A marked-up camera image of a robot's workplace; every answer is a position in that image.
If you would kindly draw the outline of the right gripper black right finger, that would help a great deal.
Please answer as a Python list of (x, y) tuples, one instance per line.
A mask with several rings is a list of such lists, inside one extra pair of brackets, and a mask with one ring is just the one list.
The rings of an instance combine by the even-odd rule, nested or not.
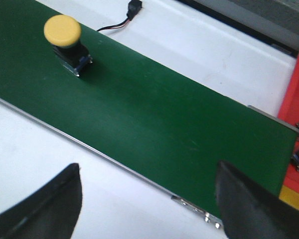
[(228, 238), (299, 239), (299, 210), (229, 162), (217, 164), (215, 194)]

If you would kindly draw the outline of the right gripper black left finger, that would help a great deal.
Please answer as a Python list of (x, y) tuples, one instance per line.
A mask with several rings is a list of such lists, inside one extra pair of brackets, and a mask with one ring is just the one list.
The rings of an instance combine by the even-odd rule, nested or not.
[(69, 239), (81, 208), (80, 168), (72, 163), (32, 195), (0, 213), (0, 239)]

